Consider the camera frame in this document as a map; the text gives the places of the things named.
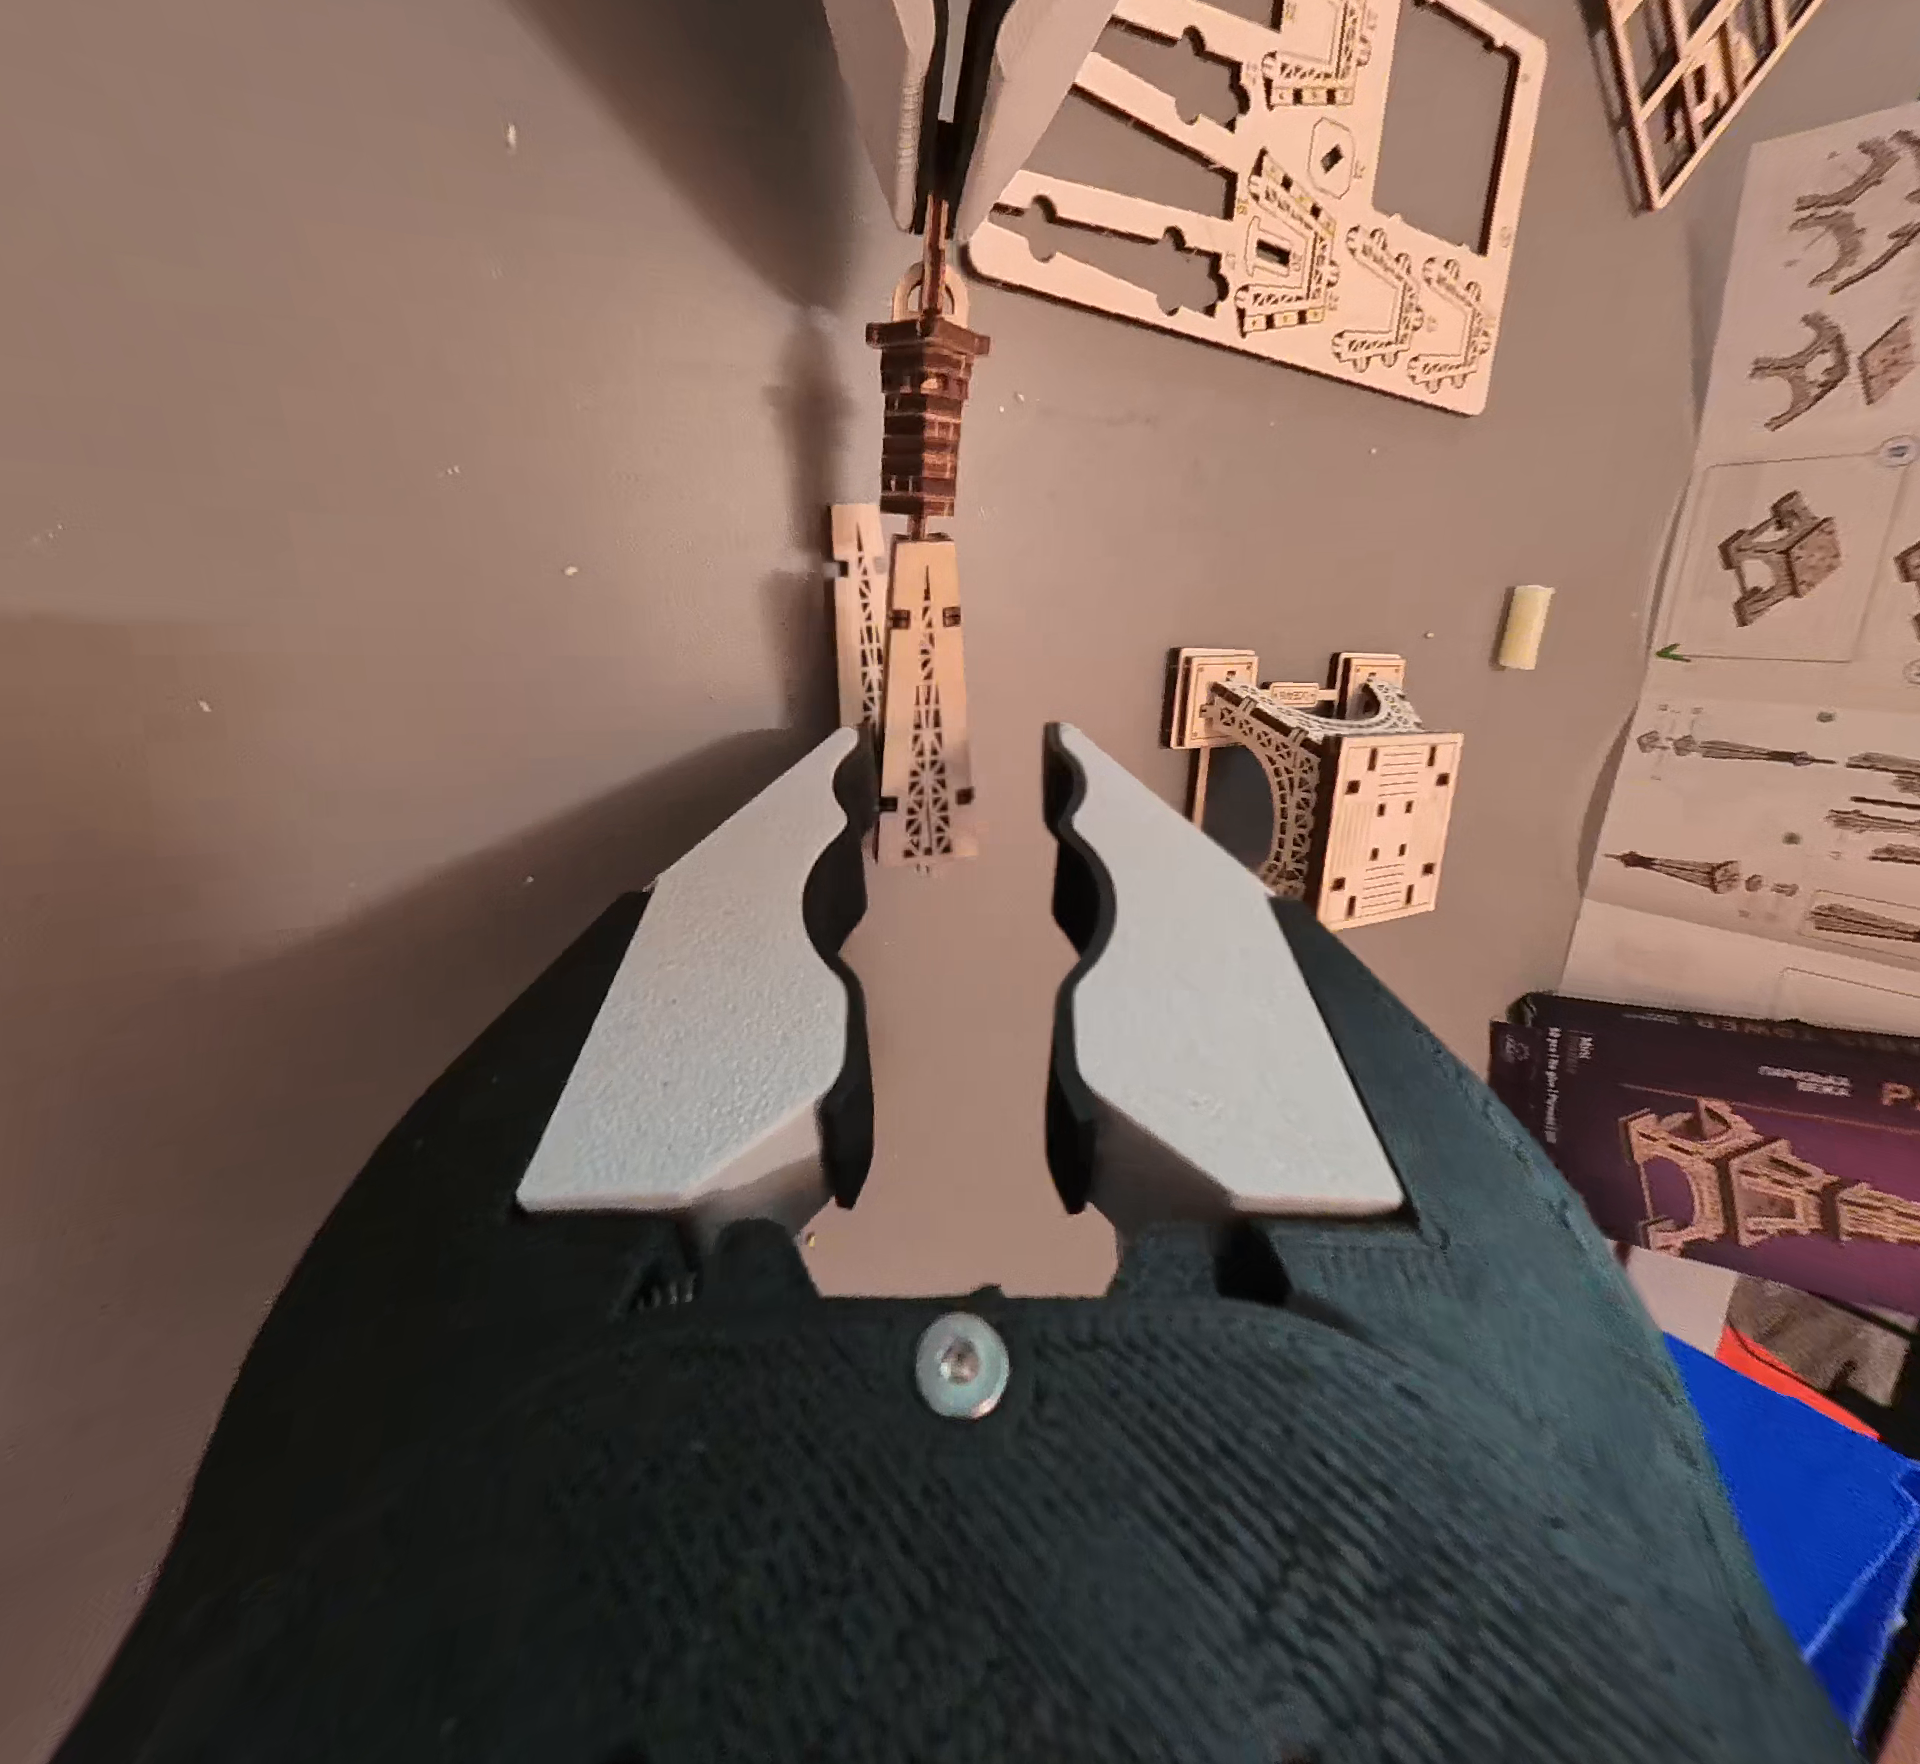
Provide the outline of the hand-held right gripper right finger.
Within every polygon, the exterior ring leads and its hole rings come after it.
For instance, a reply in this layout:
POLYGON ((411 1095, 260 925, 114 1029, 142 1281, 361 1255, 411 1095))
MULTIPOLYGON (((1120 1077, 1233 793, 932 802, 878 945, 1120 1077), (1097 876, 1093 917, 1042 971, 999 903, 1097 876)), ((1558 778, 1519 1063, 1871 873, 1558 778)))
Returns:
POLYGON ((1276 898, 1078 726, 1043 726, 1051 923, 1069 943, 1043 1152, 1073 1217, 1397 1217, 1401 1177, 1276 898))

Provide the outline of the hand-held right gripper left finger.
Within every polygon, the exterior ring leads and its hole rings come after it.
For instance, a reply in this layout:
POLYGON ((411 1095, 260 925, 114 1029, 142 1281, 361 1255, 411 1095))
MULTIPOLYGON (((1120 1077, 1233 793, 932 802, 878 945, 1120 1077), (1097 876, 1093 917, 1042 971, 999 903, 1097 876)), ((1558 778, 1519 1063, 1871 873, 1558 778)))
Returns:
POLYGON ((646 892, 518 1177, 533 1217, 811 1220, 872 1168, 872 741, 840 726, 646 892))

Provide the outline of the wooden tower spire assembly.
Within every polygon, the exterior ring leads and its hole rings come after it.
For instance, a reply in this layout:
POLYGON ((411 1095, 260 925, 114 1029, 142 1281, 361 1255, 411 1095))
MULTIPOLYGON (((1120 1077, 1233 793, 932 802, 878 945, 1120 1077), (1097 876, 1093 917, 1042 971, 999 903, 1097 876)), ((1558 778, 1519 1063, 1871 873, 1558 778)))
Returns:
POLYGON ((977 854, 964 691, 957 507, 964 408, 992 340, 971 326, 949 199, 927 196, 924 251, 868 326, 881 388, 878 512, 901 529, 881 600, 874 861, 940 873, 977 854))

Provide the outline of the wooden lattice panel piece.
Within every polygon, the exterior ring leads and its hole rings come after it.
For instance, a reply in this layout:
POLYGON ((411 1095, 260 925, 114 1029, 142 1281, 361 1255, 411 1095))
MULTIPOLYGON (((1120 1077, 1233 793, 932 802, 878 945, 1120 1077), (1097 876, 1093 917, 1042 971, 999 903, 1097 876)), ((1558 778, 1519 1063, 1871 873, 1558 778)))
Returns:
POLYGON ((878 741, 890 574, 878 502, 831 502, 827 559, 836 720, 867 729, 878 741))

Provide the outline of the grey desk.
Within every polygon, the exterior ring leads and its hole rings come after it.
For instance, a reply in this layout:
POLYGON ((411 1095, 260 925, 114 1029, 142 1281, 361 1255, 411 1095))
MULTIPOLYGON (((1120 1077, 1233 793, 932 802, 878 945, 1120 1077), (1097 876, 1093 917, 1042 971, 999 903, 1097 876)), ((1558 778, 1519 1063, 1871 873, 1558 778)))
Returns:
MULTIPOLYGON (((981 848, 872 873, 823 1287, 1106 1289, 1043 1165, 1042 750, 1182 799, 1167 645, 1404 652, 1460 799, 1436 913, 1353 952, 1474 1072, 1561 979, 1740 167, 1916 94, 1916 0, 1826 0, 1656 216, 1598 0, 1491 2, 1548 76, 1481 418, 973 294, 981 848)), ((3 0, 3 1761, 60 1748, 379 1139, 833 726, 823 507, 908 260, 820 0, 3 0)))

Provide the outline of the wooden part sheet long slots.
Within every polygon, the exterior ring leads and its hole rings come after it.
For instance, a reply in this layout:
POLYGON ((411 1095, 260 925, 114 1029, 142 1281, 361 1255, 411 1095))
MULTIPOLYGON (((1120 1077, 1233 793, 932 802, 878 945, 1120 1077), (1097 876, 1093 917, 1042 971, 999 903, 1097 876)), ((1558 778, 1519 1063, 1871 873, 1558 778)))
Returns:
POLYGON ((1543 37, 1487 0, 1116 0, 1065 104, 1197 167, 1197 196, 1025 165, 964 253, 995 287, 1481 418, 1543 72, 1543 37), (1506 67, 1464 240, 1380 190, 1410 17, 1506 67))

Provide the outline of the wooden tower base model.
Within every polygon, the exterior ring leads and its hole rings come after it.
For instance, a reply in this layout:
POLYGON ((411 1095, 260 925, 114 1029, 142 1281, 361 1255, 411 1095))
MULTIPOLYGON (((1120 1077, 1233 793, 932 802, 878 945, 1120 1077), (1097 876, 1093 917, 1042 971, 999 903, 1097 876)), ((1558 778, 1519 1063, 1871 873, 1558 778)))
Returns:
POLYGON ((1217 750, 1246 750, 1269 793, 1255 876, 1324 931, 1434 910, 1445 869, 1460 734, 1431 732, 1404 655, 1333 652, 1324 682, 1263 682, 1255 649, 1175 645, 1165 747, 1190 758, 1186 819, 1207 819, 1217 750))

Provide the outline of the dark purple model kit box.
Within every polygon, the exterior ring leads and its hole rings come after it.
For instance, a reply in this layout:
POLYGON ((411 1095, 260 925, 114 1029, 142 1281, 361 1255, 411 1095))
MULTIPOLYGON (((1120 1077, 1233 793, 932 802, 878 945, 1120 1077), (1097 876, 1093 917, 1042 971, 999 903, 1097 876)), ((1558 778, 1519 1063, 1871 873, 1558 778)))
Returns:
POLYGON ((1916 1039, 1529 992, 1487 1082, 1628 1249, 1916 1314, 1916 1039))

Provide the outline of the assembly diagram instruction sheet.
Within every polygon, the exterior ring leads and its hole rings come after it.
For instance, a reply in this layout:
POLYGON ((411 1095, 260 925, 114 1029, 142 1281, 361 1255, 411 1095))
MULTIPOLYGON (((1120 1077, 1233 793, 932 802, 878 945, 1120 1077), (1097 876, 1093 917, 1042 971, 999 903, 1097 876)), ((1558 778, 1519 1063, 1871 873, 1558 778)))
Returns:
POLYGON ((1916 1036, 1916 101, 1754 146, 1561 987, 1916 1036))

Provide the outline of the blue bin with tag sticker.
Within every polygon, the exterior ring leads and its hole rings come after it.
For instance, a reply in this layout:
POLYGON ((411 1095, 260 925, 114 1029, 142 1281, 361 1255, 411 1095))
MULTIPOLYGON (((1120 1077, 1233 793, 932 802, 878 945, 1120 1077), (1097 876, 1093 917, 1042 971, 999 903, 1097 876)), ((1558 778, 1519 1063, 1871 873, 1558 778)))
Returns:
POLYGON ((1732 1332, 1668 1354, 1766 1595, 1861 1743, 1916 1579, 1916 1463, 1732 1332))

